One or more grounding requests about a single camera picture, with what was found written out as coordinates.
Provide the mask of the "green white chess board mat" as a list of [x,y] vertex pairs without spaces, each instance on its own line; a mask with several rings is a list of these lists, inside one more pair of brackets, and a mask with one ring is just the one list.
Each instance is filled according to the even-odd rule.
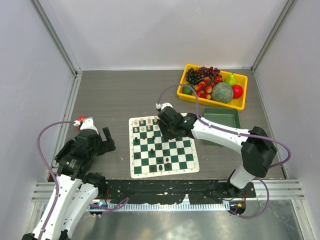
[[166,140],[157,116],[128,120],[130,176],[133,179],[197,173],[195,141],[189,137]]

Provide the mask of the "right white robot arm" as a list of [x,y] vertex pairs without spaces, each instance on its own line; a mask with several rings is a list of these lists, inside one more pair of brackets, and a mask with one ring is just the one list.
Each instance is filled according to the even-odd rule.
[[255,126],[252,130],[228,127],[194,113],[182,115],[171,104],[157,103],[158,125],[163,137],[178,137],[214,142],[241,155],[242,165],[229,176],[226,191],[238,197],[255,178],[264,178],[276,156],[277,149],[266,132]]

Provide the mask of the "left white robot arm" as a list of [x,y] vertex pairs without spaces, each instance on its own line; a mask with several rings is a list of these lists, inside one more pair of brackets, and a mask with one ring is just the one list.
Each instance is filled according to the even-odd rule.
[[106,178],[89,172],[98,156],[116,149],[109,128],[102,131],[106,140],[92,128],[82,129],[58,152],[54,190],[40,221],[23,235],[24,240],[69,240],[89,204],[106,195]]

